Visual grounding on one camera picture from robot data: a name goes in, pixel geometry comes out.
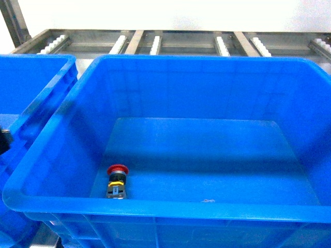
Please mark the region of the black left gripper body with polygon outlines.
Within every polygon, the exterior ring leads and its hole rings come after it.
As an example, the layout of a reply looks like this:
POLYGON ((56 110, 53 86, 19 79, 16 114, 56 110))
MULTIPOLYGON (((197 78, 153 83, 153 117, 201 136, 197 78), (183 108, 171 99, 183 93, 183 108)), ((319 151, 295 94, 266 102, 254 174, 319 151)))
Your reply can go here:
POLYGON ((13 142, 12 134, 9 130, 1 128, 0 132, 0 155, 4 154, 11 148, 13 142))

